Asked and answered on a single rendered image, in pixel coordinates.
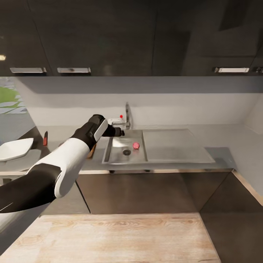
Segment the cutting board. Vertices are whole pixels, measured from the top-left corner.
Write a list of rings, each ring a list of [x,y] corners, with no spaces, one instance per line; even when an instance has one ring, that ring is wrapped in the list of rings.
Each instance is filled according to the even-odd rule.
[[[95,150],[95,147],[96,147],[96,144],[93,146],[93,148],[92,148],[91,152],[89,153],[87,159],[91,159],[92,158],[94,150]]]

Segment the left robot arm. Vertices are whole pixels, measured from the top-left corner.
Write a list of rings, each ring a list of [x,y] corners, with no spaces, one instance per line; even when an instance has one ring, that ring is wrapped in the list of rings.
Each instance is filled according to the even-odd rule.
[[[63,198],[101,137],[120,137],[124,120],[94,115],[28,174],[0,186],[0,256],[55,200]]]

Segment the vidalia onion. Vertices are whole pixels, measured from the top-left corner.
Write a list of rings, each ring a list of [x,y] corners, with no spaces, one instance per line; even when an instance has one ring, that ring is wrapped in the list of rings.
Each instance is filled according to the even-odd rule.
[[[135,143],[133,144],[133,148],[134,148],[134,149],[139,149],[139,147],[140,147],[140,145],[139,145],[138,142],[135,142]]]

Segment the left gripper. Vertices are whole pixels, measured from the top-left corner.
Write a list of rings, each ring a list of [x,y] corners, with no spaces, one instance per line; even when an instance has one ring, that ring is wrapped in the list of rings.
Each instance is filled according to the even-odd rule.
[[[111,126],[111,131],[108,134],[103,134],[102,137],[120,137],[124,136],[125,133],[120,127],[113,127]]]

